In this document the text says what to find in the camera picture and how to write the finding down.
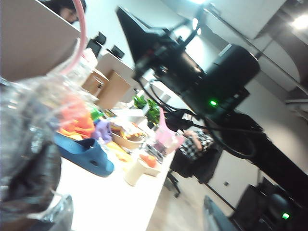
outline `blue sandal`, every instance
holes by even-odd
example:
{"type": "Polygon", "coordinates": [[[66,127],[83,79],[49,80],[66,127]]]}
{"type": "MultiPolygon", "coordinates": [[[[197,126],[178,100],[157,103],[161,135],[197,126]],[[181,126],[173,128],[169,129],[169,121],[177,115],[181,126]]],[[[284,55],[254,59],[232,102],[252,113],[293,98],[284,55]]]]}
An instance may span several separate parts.
{"type": "Polygon", "coordinates": [[[114,164],[108,160],[107,154],[93,138],[74,141],[60,133],[56,133],[54,142],[65,159],[93,174],[107,177],[115,168],[114,164]]]}

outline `white table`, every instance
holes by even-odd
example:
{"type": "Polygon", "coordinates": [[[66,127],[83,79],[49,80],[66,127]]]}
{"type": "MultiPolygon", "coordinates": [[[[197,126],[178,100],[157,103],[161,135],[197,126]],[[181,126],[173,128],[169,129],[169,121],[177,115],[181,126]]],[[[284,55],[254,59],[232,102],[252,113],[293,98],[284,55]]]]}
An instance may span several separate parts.
{"type": "Polygon", "coordinates": [[[57,192],[74,202],[74,231],[145,231],[166,179],[174,152],[164,158],[157,177],[142,175],[132,187],[124,181],[122,163],[109,156],[115,170],[98,177],[62,158],[57,192]]]}

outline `checkered shirt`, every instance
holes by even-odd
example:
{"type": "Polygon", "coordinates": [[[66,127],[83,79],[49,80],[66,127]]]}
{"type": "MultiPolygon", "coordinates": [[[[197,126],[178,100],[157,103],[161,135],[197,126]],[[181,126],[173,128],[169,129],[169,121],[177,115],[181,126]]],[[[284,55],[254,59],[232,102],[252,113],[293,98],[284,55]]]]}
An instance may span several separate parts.
{"type": "Polygon", "coordinates": [[[205,134],[201,129],[195,131],[198,140],[201,142],[202,150],[199,151],[195,143],[193,142],[193,137],[189,136],[186,141],[180,146],[180,150],[184,155],[187,155],[190,159],[196,160],[202,156],[203,151],[205,151],[213,142],[213,138],[209,134],[205,134]]]}

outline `cardboard box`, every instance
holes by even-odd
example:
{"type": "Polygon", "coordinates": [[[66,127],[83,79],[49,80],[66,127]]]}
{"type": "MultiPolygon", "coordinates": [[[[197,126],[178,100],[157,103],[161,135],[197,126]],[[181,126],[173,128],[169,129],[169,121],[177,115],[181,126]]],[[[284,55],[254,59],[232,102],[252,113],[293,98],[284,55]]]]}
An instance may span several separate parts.
{"type": "Polygon", "coordinates": [[[99,99],[96,104],[102,109],[112,109],[130,89],[130,84],[114,70],[107,76],[95,70],[89,75],[82,87],[99,99]]]}
{"type": "Polygon", "coordinates": [[[99,101],[97,105],[103,109],[112,109],[130,89],[130,84],[115,71],[112,71],[107,78],[109,82],[104,84],[102,91],[98,94],[99,101]]]}

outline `wooden floor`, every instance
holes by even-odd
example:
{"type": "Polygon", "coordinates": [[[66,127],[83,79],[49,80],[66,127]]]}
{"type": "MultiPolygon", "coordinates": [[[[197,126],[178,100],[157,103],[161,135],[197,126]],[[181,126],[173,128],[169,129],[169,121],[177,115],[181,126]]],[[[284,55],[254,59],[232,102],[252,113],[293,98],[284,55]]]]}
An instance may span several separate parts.
{"type": "Polygon", "coordinates": [[[181,194],[174,197],[175,189],[167,179],[158,198],[147,231],[203,231],[203,200],[208,195],[229,216],[232,209],[196,178],[179,180],[181,194]]]}

